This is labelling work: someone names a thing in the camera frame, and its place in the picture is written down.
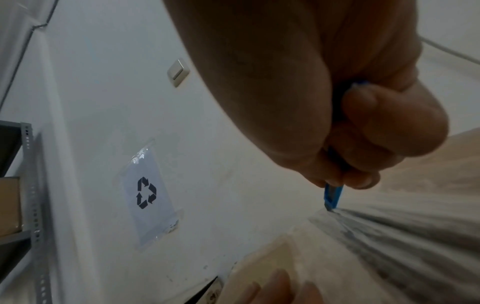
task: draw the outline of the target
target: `perforated metal post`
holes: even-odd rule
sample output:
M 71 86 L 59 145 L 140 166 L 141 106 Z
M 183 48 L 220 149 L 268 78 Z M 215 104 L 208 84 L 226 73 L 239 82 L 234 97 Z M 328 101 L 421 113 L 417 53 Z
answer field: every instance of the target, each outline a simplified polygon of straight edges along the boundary
M 39 182 L 35 159 L 34 136 L 30 124 L 21 124 L 21 140 L 23 148 L 23 164 L 25 175 L 22 179 L 27 193 L 27 221 L 31 231 L 31 256 L 35 280 L 37 304 L 52 304 L 50 275 L 47 259 L 47 248 L 42 217 L 42 206 L 39 200 Z

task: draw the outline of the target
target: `brown box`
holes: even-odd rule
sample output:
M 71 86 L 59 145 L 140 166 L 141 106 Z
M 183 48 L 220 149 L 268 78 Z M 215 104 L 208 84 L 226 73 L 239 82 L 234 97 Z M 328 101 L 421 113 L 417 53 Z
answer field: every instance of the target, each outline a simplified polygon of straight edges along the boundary
M 21 230 L 20 180 L 17 177 L 0 178 L 0 236 Z

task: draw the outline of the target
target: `white paper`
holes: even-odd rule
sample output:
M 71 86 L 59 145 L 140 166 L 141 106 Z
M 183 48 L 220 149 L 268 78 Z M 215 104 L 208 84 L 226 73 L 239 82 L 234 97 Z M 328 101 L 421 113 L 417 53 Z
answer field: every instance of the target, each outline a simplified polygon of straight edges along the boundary
M 178 217 L 151 148 L 136 155 L 121 174 L 121 183 L 140 246 L 175 228 Z

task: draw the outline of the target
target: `wall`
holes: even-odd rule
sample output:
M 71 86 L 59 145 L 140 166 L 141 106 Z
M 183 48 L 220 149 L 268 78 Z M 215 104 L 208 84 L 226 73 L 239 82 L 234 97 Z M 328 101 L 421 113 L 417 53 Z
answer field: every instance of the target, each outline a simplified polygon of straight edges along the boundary
M 477 3 L 421 1 L 420 33 L 477 55 Z M 450 11 L 468 22 L 446 28 Z M 192 72 L 175 89 L 166 72 L 178 57 Z M 419 68 L 453 133 L 478 126 L 477 67 L 425 48 Z M 32 122 L 41 135 L 61 302 L 161 302 L 225 278 L 236 260 L 322 208 L 320 189 L 271 164 L 225 117 L 159 0 L 61 0 L 34 34 L 0 119 Z M 184 216 L 140 251 L 117 181 L 150 139 Z

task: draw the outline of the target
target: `blue utility knife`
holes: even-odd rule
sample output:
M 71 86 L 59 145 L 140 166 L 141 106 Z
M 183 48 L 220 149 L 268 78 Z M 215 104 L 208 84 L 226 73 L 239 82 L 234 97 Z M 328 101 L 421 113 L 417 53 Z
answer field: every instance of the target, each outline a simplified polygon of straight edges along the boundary
M 355 82 L 348 82 L 338 86 L 333 94 L 332 94 L 332 123 L 336 121 L 340 121 L 344 119 L 342 114 L 342 97 L 344 96 L 345 92 L 348 91 L 352 85 L 362 85 L 368 83 L 367 81 L 355 81 Z M 350 166 L 336 153 L 334 149 L 331 147 L 328 149 L 328 157 L 340 164 L 340 168 L 343 170 L 347 170 Z M 325 192 L 323 193 L 323 199 L 325 201 L 325 208 L 328 211 L 332 211 L 337 207 L 340 200 L 340 195 L 342 194 L 343 186 L 335 187 L 329 184 L 325 186 Z

